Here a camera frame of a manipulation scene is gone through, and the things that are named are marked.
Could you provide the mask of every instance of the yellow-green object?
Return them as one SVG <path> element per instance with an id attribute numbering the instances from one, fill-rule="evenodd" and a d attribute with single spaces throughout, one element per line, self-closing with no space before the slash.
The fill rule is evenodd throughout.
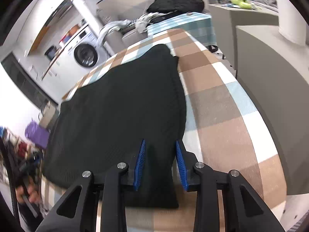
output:
<path id="1" fill-rule="evenodd" d="M 252 5 L 247 0 L 231 0 L 233 4 L 238 5 L 242 9 L 252 9 Z"/>

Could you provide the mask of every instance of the ribbed blue pad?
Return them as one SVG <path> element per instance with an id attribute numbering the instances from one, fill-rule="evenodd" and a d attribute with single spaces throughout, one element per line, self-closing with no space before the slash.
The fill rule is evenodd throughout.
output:
<path id="1" fill-rule="evenodd" d="M 176 159 L 177 159 L 177 165 L 178 165 L 181 184 L 184 190 L 187 191 L 189 188 L 188 179 L 187 179 L 187 169 L 186 169 L 186 165 L 184 164 L 184 160 L 181 154 L 178 141 L 176 141 Z"/>
<path id="2" fill-rule="evenodd" d="M 139 185 L 141 184 L 141 178 L 143 174 L 143 168 L 144 168 L 144 162 L 145 162 L 145 156 L 146 156 L 146 142 L 143 140 L 141 149 L 139 151 L 139 155 L 137 158 L 137 162 L 135 165 L 134 170 L 134 190 L 137 191 L 139 188 Z"/>

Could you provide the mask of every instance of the brown and white plaid tablecloth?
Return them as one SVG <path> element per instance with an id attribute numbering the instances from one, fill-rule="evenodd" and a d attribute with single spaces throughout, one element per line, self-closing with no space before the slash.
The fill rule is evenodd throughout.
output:
<path id="1" fill-rule="evenodd" d="M 138 58 L 156 44 L 166 44 L 172 55 L 179 56 L 187 104 L 186 149 L 214 170 L 239 170 L 280 220 L 286 183 L 271 135 L 233 75 L 188 32 L 167 30 L 130 46 L 85 75 L 63 99 L 71 99 L 78 88 L 100 79 L 112 67 Z M 196 192 L 184 192 L 177 182 L 176 189 L 177 210 L 126 208 L 128 231 L 193 231 Z M 45 205 L 51 208 L 64 190 L 43 178 L 41 192 Z M 220 194 L 219 205 L 223 228 Z"/>

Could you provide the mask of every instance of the white cloth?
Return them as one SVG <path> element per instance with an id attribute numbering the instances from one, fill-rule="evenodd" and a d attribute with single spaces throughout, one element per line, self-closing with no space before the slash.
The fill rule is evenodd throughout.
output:
<path id="1" fill-rule="evenodd" d="M 135 28 L 137 30 L 138 33 L 143 33 L 146 31 L 146 26 L 149 23 L 149 21 L 157 16 L 162 16 L 165 15 L 164 13 L 159 13 L 159 12 L 155 12 L 155 13 L 146 13 L 144 15 L 142 15 L 139 19 L 137 19 L 137 21 L 135 22 Z"/>
<path id="2" fill-rule="evenodd" d="M 131 23 L 131 20 L 124 20 L 124 21 L 113 21 L 106 24 L 99 33 L 97 46 L 102 46 L 104 44 L 105 36 L 111 31 L 119 31 L 120 29 L 128 26 Z"/>

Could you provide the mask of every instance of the black cable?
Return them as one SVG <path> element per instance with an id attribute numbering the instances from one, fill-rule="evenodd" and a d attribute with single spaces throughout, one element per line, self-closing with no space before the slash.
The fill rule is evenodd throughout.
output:
<path id="1" fill-rule="evenodd" d="M 7 169 L 7 176 L 9 178 L 9 185 L 10 185 L 10 192 L 11 192 L 11 200 L 12 200 L 12 208 L 13 208 L 13 215 L 20 225 L 20 218 L 18 213 L 18 204 L 17 204 L 17 197 L 15 192 L 15 181 L 12 166 L 10 163 L 10 159 L 8 156 L 7 148 L 5 147 L 2 138 L 0 138 L 0 152 L 2 153 L 3 161 L 5 168 Z"/>

